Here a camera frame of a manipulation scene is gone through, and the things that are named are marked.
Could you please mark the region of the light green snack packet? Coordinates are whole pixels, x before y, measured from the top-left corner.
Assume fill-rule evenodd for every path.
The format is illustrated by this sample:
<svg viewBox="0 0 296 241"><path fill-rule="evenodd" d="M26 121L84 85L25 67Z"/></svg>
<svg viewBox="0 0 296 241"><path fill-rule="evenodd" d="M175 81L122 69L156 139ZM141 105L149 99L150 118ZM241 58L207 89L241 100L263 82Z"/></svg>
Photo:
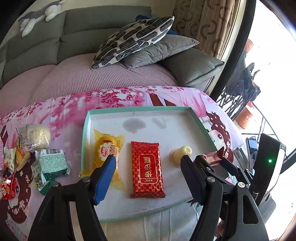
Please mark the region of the light green snack packet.
<svg viewBox="0 0 296 241"><path fill-rule="evenodd" d="M70 168L62 149L41 149L36 151L35 154L41 168L41 178L44 182L70 174Z"/></svg>

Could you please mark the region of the yellow soft bread packet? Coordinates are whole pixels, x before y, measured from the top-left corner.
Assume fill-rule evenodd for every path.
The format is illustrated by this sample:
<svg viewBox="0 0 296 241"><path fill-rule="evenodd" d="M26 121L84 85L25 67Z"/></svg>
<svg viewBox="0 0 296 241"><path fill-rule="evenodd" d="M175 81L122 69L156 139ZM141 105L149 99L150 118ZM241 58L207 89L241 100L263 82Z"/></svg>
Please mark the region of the yellow soft bread packet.
<svg viewBox="0 0 296 241"><path fill-rule="evenodd" d="M92 154L91 162L84 162L84 168L79 173L80 177L90 176L92 172L101 167L109 155L116 158L116 168L110 186L120 191L125 190L118 168L118 157L125 141L125 135L114 136L109 133L101 133L92 129L94 144L86 146L85 154Z"/></svg>

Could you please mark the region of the cartoon pink tablecloth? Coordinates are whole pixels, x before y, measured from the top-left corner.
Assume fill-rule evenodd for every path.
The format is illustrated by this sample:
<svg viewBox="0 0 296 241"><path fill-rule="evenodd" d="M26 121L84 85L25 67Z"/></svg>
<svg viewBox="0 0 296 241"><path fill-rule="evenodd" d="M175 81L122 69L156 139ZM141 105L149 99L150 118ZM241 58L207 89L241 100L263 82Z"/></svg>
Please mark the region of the cartoon pink tablecloth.
<svg viewBox="0 0 296 241"><path fill-rule="evenodd" d="M92 109L134 106L188 106L208 130L216 130L224 138L226 157L243 140L227 114L205 93L194 88L147 86L122 87L75 93L16 109L1 115L3 145L12 148L18 138L16 129L27 123L48 126L50 146L65 151L71 173L61 177L63 184L78 180L81 165L82 131L86 114ZM14 199L1 201L1 221L14 237L27 240L43 196L37 189L30 164L16 173L18 191ZM201 212L188 204L134 220L104 222L109 240L188 240Z"/></svg>

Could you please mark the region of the red gold snack bag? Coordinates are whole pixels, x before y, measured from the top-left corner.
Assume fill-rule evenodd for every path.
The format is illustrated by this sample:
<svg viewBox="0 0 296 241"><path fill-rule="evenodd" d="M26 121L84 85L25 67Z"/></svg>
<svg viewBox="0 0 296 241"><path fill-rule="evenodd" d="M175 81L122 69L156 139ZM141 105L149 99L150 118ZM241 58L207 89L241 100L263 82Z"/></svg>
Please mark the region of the red gold snack bag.
<svg viewBox="0 0 296 241"><path fill-rule="evenodd" d="M1 193L3 200L10 200L16 195L16 177L15 173L5 169L3 179L1 181Z"/></svg>

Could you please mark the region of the red snack packet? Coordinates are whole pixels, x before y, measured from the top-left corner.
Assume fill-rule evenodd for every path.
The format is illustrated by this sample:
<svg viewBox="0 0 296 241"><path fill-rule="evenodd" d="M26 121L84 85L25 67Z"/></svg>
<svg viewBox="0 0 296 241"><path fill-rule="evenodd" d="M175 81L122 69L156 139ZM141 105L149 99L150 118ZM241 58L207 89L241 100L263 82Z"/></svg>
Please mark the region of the red snack packet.
<svg viewBox="0 0 296 241"><path fill-rule="evenodd" d="M159 143L130 142L132 147L131 198L165 198Z"/></svg>

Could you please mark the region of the teal rimmed white tray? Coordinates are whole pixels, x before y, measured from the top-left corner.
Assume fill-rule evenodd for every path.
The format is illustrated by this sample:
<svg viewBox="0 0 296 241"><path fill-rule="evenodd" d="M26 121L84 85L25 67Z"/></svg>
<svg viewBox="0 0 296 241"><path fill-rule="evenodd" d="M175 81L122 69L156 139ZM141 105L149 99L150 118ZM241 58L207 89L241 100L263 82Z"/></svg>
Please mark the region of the teal rimmed white tray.
<svg viewBox="0 0 296 241"><path fill-rule="evenodd" d="M193 157L216 150L208 132L190 107L146 106L91 110L86 115L81 169L92 168L94 131L124 135L118 169L124 190L110 187L105 199L95 206L101 221L119 221L155 214L189 201L192 196L179 168L170 161L170 152L182 146L192 149ZM165 198L131 198L132 141L159 143Z"/></svg>

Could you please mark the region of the white orange snack packet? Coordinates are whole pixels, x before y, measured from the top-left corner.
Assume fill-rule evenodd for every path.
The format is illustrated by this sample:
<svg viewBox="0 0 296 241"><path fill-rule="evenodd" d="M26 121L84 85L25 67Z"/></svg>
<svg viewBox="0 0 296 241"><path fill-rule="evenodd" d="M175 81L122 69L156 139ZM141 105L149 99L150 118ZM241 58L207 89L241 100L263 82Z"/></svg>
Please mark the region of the white orange snack packet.
<svg viewBox="0 0 296 241"><path fill-rule="evenodd" d="M16 148L8 149L4 147L4 167L10 171L15 171Z"/></svg>

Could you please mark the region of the grey pillow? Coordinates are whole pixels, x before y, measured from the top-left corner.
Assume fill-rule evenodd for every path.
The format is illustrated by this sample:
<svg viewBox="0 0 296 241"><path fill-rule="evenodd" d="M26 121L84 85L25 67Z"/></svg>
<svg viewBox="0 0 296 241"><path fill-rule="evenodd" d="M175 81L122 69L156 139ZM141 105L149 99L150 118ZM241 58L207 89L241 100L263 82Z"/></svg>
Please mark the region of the grey pillow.
<svg viewBox="0 0 296 241"><path fill-rule="evenodd" d="M195 47L198 44L199 41L192 38L166 35L157 43L125 57L122 63L128 69L150 65Z"/></svg>

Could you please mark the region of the dark green biscuit packet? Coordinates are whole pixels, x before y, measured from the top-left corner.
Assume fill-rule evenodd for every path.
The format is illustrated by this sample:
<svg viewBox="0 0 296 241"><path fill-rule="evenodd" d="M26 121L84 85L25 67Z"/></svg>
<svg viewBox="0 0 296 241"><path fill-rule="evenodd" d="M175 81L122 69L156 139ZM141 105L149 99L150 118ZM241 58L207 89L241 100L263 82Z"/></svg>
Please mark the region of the dark green biscuit packet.
<svg viewBox="0 0 296 241"><path fill-rule="evenodd" d="M46 196L48 191L50 190L52 184L56 181L55 179L50 179L49 181L45 181L43 183L42 178L41 178L41 169L39 166L31 166L32 174L34 181L37 185L37 189L39 192L43 195Z"/></svg>

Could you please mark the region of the pale yellow jelly cup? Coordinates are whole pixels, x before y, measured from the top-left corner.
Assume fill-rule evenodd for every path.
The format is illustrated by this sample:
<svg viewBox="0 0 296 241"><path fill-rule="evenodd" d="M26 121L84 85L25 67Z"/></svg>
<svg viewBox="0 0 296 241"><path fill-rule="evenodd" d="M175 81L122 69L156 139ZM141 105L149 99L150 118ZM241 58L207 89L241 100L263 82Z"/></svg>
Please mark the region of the pale yellow jelly cup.
<svg viewBox="0 0 296 241"><path fill-rule="evenodd" d="M192 149L190 146L182 146L178 149L174 149L170 152L170 160L176 167L180 168L181 166L181 158L183 156L189 156L192 155Z"/></svg>

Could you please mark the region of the grey sectional sofa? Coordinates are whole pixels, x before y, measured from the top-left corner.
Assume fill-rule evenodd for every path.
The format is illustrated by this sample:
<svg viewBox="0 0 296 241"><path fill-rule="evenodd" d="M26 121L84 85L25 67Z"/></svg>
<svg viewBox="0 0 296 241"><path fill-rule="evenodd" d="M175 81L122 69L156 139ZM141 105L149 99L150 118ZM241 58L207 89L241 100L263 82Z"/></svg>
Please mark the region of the grey sectional sofa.
<svg viewBox="0 0 296 241"><path fill-rule="evenodd" d="M6 43L2 83L33 68L58 65L77 55L94 55L112 33L136 16L151 13L148 6L94 6L67 10L47 23L38 23L27 37L16 35ZM155 64L168 70L177 86L198 90L224 67L222 61L193 47Z"/></svg>

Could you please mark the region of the red small box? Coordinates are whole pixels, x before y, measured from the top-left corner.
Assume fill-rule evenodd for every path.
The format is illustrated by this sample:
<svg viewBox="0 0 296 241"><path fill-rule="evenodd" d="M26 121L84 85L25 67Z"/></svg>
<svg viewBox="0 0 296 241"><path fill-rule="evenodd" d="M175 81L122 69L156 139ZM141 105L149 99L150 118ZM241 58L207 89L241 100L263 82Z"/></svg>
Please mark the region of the red small box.
<svg viewBox="0 0 296 241"><path fill-rule="evenodd" d="M201 157L210 165L215 166L220 163L223 158L224 147L220 148L218 151L202 154Z"/></svg>

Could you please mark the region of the black white patterned pillow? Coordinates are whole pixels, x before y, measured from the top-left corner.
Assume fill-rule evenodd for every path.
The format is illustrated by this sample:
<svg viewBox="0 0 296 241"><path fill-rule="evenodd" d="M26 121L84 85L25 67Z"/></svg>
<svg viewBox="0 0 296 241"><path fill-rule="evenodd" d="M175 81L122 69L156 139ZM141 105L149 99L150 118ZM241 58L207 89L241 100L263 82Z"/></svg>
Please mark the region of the black white patterned pillow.
<svg viewBox="0 0 296 241"><path fill-rule="evenodd" d="M120 28L99 47L91 68L97 69L119 62L163 39L171 29L174 16L138 20Z"/></svg>

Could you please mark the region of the pink sofa seat cover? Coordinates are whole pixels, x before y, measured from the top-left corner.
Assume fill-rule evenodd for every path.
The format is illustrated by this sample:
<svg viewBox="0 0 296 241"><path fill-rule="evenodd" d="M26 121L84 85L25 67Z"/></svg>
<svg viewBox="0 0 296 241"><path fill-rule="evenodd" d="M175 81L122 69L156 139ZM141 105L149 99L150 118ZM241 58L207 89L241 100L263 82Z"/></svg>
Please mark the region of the pink sofa seat cover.
<svg viewBox="0 0 296 241"><path fill-rule="evenodd" d="M91 69L93 54L68 58L58 65L28 70L11 79L1 89L1 115L73 93L137 86L177 86L173 75L158 64L126 68L122 63Z"/></svg>

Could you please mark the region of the clear packet pale pastry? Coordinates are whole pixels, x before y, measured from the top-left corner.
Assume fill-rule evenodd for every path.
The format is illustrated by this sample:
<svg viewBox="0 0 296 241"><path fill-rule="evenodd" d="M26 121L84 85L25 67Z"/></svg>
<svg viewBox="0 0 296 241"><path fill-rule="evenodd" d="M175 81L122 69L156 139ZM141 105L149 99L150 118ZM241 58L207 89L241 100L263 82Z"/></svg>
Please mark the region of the clear packet pale pastry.
<svg viewBox="0 0 296 241"><path fill-rule="evenodd" d="M51 141L51 132L44 125L26 124L16 131L24 152L46 149Z"/></svg>

